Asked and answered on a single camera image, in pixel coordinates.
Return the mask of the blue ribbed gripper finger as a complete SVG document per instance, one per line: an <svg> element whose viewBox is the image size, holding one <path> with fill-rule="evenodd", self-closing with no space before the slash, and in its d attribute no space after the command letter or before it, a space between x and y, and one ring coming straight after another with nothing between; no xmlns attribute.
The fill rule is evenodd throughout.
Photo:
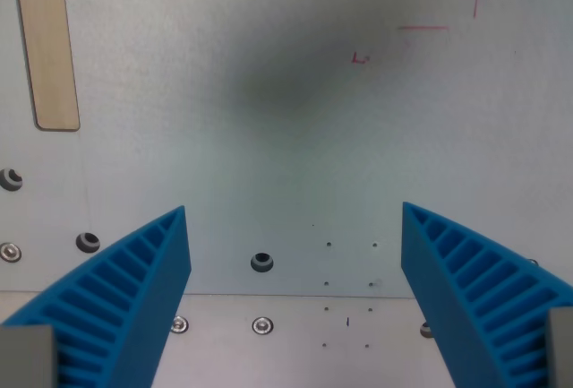
<svg viewBox="0 0 573 388"><path fill-rule="evenodd" d="M549 386L546 320L571 305L571 285L412 203L401 268L456 387Z"/></svg>
<svg viewBox="0 0 573 388"><path fill-rule="evenodd" d="M150 387L191 272L179 206L96 253L3 324L54 330L61 387Z"/></svg>

